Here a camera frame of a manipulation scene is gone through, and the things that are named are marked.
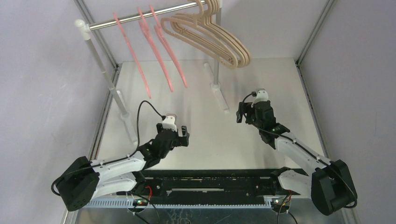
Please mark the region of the beige hanger large hook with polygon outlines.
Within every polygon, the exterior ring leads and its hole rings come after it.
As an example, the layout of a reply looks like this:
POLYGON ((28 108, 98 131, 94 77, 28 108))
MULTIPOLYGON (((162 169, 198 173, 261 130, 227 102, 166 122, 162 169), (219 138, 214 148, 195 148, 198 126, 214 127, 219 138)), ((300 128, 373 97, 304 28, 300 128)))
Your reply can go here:
POLYGON ((200 0, 195 0, 199 11, 192 14, 175 14, 161 19, 163 31, 184 43, 187 43, 204 52, 220 64, 228 67, 224 60, 225 53, 221 52, 220 41, 210 31, 202 26, 206 10, 200 0))

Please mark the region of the pink hanger long bar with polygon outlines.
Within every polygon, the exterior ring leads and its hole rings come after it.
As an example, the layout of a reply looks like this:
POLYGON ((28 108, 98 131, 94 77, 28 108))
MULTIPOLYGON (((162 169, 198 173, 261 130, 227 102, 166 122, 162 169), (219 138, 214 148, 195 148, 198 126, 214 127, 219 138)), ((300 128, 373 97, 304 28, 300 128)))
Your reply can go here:
POLYGON ((166 38, 165 38, 165 36, 163 34, 162 26, 161 26, 161 24, 160 24, 160 22, 159 22, 159 20, 157 18, 157 15, 156 15, 156 13, 154 11, 154 8, 152 7, 152 5, 149 5, 149 8, 150 8, 150 11, 151 11, 151 13, 152 13, 152 15, 153 15, 153 17, 154 17, 154 19, 156 21, 156 25, 154 26, 154 30, 156 32, 157 38, 159 39, 159 41, 161 42, 161 44, 163 45, 163 47, 167 51, 168 55, 170 56, 172 62, 174 63, 174 65, 175 65, 175 67, 176 67, 176 69, 177 69, 177 71, 178 71, 178 73, 179 73, 179 75, 181 77, 181 80, 182 80, 185 88, 187 88, 188 84, 186 82, 185 75, 184 75, 184 73, 182 71, 182 67, 181 67, 179 61, 177 60, 176 55, 173 52, 171 46, 169 45, 168 41, 166 40, 166 38))

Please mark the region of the pink hanger top hook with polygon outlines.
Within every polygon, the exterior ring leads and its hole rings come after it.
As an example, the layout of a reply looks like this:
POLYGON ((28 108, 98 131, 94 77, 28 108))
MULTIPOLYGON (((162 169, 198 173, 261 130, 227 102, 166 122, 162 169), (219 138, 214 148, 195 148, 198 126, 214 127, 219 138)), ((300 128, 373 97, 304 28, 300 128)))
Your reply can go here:
POLYGON ((151 99, 151 98, 152 98, 151 91, 150 91, 150 89, 149 89, 149 86, 148 86, 146 77, 145 77, 145 75, 144 75, 144 73, 143 73, 143 70, 142 70, 142 68, 141 68, 140 62, 139 62, 139 60, 137 59, 136 54, 135 54, 135 52, 134 52, 134 49, 133 49, 133 47, 132 47, 132 45, 131 45, 131 43, 130 43, 130 40, 129 40, 129 38, 128 38, 128 36, 127 36, 127 34, 126 34, 126 32, 125 32, 123 26, 121 25, 120 20, 119 20, 119 18, 117 17, 117 14, 116 14, 115 12, 113 12, 113 17, 114 17, 114 19, 115 19, 115 22, 116 22, 118 28, 119 28, 120 31, 121 31, 122 36, 123 36, 124 39, 125 39, 126 45, 127 45, 128 49, 129 49, 129 52, 130 52, 130 54, 131 54, 131 56, 132 56, 132 58, 133 58, 133 60, 134 60, 134 62, 135 62, 135 64, 136 64, 136 67, 137 67, 137 69, 138 69, 138 71, 139 71, 139 73, 140 73, 140 76, 141 76, 141 78, 142 78, 143 84, 144 84, 144 86, 145 86, 145 89, 146 89, 146 92, 147 92, 147 95, 148 95, 148 98, 151 99))

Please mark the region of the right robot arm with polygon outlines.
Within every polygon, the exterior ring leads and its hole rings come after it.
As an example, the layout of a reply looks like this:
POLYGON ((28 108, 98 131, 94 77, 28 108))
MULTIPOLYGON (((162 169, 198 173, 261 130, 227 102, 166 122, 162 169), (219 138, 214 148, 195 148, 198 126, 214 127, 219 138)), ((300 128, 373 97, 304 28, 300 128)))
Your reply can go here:
POLYGON ((326 216, 357 206, 358 195, 347 164, 332 161, 299 141, 290 129, 276 121, 270 101, 255 104, 241 101, 236 116, 237 123, 244 119, 246 124, 253 125, 265 144, 289 157, 305 172, 301 175, 287 167, 277 170, 270 181, 272 192, 282 194, 291 190, 308 197, 326 216))

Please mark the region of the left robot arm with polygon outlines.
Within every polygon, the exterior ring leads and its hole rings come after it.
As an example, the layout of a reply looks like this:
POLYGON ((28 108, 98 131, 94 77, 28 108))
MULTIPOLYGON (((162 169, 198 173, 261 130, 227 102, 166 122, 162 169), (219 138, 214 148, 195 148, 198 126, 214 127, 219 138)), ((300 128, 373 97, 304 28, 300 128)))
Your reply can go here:
POLYGON ((141 171, 151 168, 176 147, 189 145, 190 134, 182 126, 182 135, 157 124, 154 139, 139 146, 133 154, 112 160, 77 158, 51 185, 52 192, 60 196, 68 211, 76 211, 91 200, 116 192, 132 191, 139 195, 145 191, 146 182, 141 171))

